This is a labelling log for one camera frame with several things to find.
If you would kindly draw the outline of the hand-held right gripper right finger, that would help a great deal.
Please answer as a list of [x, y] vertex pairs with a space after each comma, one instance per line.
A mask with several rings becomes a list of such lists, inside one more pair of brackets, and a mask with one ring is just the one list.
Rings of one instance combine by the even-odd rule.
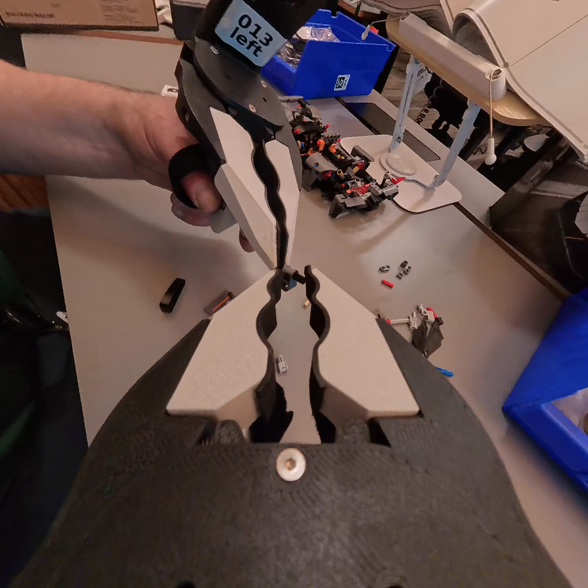
[[351, 422], [417, 416], [419, 405], [385, 336], [396, 334], [393, 327], [317, 268], [306, 266], [305, 279], [318, 338], [309, 398], [321, 443], [334, 443]]

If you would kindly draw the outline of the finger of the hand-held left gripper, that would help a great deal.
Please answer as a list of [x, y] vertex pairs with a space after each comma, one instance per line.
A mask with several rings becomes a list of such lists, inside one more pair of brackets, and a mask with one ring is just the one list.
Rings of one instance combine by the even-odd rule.
[[274, 139], [267, 142], [264, 149], [277, 177], [276, 204], [272, 210], [277, 214], [280, 241], [278, 261], [283, 268], [290, 264], [292, 256], [301, 186], [289, 148]]
[[264, 264], [277, 268], [277, 224], [268, 207], [266, 189], [253, 165], [254, 143], [246, 129], [230, 114], [210, 108], [224, 164], [218, 169], [214, 182], [225, 208], [210, 218], [210, 227], [221, 233], [234, 224], [254, 247]]

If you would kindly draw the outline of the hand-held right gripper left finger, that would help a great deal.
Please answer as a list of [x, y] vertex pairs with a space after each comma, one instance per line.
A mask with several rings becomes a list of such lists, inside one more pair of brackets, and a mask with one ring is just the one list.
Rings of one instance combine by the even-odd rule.
[[277, 326], [283, 270], [269, 272], [205, 320], [200, 339], [169, 400], [172, 416], [232, 421], [256, 443], [278, 443], [293, 419], [276, 381], [269, 342]]

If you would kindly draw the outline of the person's left forearm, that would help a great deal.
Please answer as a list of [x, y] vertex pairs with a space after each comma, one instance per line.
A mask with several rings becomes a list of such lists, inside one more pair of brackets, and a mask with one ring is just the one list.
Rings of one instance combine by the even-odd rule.
[[1, 173], [138, 179], [123, 133], [132, 98], [1, 61]]

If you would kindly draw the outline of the partly built lego car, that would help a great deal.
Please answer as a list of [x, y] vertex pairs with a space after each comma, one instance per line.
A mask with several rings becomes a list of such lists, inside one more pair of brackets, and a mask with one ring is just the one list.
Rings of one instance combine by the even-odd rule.
[[330, 200], [331, 218], [351, 211], [371, 212], [398, 195], [404, 177], [385, 171], [377, 180], [368, 172], [374, 158], [357, 145], [344, 149], [341, 136], [329, 130], [317, 108], [301, 96], [281, 101], [283, 105], [296, 103], [285, 110], [303, 163], [303, 187], [307, 191], [319, 189]]

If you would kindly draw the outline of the small grey lego assembly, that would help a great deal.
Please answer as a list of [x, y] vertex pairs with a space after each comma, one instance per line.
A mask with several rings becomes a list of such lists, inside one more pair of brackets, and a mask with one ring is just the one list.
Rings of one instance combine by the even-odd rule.
[[223, 307], [234, 299], [234, 294], [229, 290], [224, 290], [216, 298], [214, 298], [203, 310], [208, 316], [213, 316], [219, 312]]

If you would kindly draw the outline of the pile of loose lego pieces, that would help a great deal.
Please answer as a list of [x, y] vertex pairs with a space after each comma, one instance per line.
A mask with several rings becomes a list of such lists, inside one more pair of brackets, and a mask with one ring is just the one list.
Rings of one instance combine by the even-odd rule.
[[410, 331], [410, 342], [426, 359], [435, 353], [442, 345], [444, 336], [441, 330], [443, 319], [430, 307], [419, 304], [415, 310], [405, 318], [390, 319], [376, 312], [378, 319], [384, 319], [392, 326], [407, 326]]

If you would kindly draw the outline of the black curved lego panel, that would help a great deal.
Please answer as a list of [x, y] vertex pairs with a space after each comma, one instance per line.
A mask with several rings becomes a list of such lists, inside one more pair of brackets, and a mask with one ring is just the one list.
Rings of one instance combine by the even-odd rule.
[[170, 286], [167, 288], [163, 297], [159, 302], [159, 309], [162, 313], [170, 314], [173, 312], [179, 298], [186, 285], [186, 280], [182, 278], [176, 278]]

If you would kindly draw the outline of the person's left hand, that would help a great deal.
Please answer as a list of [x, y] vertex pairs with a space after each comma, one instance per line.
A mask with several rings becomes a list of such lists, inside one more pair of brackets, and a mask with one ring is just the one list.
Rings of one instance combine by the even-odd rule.
[[[180, 123], [175, 102], [152, 93], [131, 93], [133, 121], [128, 122], [125, 140], [140, 179], [153, 186], [172, 190], [169, 161], [180, 150], [197, 141]], [[213, 179], [204, 171], [192, 171], [181, 182], [195, 205], [191, 208], [171, 196], [174, 216], [192, 226], [210, 226], [212, 215], [221, 207]]]

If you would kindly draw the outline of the blue storage bin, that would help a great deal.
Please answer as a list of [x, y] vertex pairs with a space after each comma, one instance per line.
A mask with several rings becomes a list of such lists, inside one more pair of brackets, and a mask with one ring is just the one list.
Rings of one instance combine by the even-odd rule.
[[307, 25], [330, 27], [339, 41], [308, 41], [297, 66], [276, 55], [261, 76], [283, 93], [305, 99], [370, 94], [396, 44], [373, 32], [362, 40], [364, 26], [327, 9], [318, 10]]
[[503, 405], [503, 412], [587, 492], [587, 434], [553, 405], [585, 388], [587, 289], [564, 301]]

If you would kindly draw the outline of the clear plastic parts bags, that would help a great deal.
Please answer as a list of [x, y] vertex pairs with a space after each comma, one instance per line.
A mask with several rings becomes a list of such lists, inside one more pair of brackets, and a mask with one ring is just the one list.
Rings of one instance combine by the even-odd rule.
[[311, 42], [340, 42], [330, 26], [305, 25], [277, 52], [276, 57], [297, 68], [302, 54]]
[[587, 388], [553, 401], [553, 405], [587, 434]]

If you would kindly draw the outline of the white book stand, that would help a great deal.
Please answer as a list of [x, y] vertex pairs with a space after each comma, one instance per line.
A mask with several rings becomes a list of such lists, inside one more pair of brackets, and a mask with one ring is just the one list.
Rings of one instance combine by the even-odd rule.
[[[342, 139], [341, 145], [349, 152], [362, 148], [374, 158], [367, 171], [376, 179], [383, 179], [385, 172], [400, 177], [399, 192], [393, 202], [405, 212], [421, 214], [461, 200], [458, 188], [448, 182], [449, 173], [481, 110], [489, 114], [490, 128], [494, 115], [499, 122], [511, 126], [533, 126], [546, 120], [509, 90], [505, 66], [474, 55], [407, 11], [398, 19], [389, 18], [386, 28], [388, 35], [410, 53], [393, 135], [349, 136]], [[458, 134], [439, 172], [403, 142], [416, 82], [425, 68], [467, 98]]]

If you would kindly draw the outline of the brown cardboard box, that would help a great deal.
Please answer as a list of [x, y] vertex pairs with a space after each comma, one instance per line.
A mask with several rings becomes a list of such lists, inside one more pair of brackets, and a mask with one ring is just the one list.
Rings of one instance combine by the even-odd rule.
[[1, 24], [32, 30], [156, 31], [154, 1], [1, 1]]

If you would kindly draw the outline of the person's green shirt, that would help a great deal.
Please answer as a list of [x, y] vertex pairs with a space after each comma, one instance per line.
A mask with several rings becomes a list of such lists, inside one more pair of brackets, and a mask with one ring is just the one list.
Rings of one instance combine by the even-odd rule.
[[1, 212], [1, 587], [45, 539], [88, 450], [49, 209]]

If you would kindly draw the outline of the open instruction booklet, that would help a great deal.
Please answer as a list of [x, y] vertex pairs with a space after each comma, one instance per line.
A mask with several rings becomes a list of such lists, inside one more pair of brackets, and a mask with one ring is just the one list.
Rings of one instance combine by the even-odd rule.
[[587, 163], [587, 1], [366, 1], [486, 99], [510, 88]]

